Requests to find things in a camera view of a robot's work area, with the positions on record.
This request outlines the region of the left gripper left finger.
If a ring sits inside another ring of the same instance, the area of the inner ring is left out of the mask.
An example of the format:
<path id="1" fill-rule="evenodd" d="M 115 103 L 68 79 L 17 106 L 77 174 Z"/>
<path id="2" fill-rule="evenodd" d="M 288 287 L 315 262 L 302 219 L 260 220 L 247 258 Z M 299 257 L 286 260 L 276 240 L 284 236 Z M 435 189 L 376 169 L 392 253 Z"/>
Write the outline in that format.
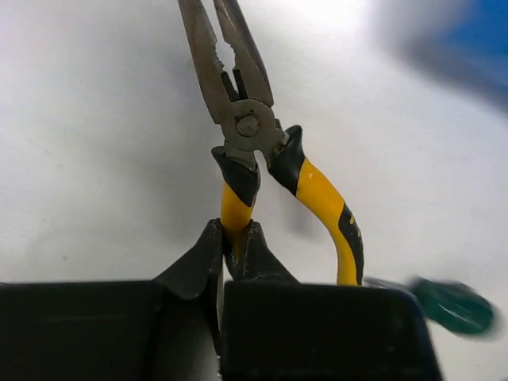
<path id="1" fill-rule="evenodd" d="M 223 232 L 150 280 L 4 283 L 4 380 L 196 380 L 220 351 Z"/>

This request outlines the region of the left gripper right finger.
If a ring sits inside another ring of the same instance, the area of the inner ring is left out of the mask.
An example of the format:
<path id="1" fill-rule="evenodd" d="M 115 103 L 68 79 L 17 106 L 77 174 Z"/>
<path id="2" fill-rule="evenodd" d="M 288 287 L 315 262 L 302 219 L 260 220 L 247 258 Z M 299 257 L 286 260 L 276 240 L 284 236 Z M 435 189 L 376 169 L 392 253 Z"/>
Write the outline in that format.
<path id="1" fill-rule="evenodd" d="M 224 287 L 225 380 L 440 380 L 420 306 L 405 291 L 300 283 L 261 225 Z"/>

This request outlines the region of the green stubby screwdriver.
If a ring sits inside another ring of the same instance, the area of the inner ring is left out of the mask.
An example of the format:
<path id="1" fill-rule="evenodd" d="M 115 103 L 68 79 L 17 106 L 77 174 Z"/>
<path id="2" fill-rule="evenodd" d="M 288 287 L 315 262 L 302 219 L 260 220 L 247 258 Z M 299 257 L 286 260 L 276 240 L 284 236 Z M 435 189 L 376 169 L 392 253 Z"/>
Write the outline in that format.
<path id="1" fill-rule="evenodd" d="M 458 281 L 435 281 L 414 277 L 396 283 L 364 278 L 367 287 L 396 289 L 411 294 L 427 319 L 461 337 L 493 338 L 500 330 L 501 315 L 493 303 Z"/>

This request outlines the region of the yellow black pliers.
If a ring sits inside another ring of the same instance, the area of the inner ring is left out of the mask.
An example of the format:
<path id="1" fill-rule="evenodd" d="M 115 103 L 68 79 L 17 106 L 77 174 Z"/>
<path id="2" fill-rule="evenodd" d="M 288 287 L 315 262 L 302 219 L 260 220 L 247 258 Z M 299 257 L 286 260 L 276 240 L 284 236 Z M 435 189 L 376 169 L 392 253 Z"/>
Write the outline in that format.
<path id="1" fill-rule="evenodd" d="M 247 231 L 260 189 L 255 153 L 261 152 L 269 174 L 326 227 L 337 251 L 337 283 L 359 286 L 364 273 L 361 231 L 345 200 L 306 157 L 302 127 L 283 129 L 264 62 L 236 1 L 214 2 L 224 41 L 235 55 L 228 74 L 216 51 L 217 38 L 200 1 L 179 8 L 203 99 L 224 143 L 212 150 L 224 179 L 220 222 L 231 247 L 231 271 L 247 260 Z"/>

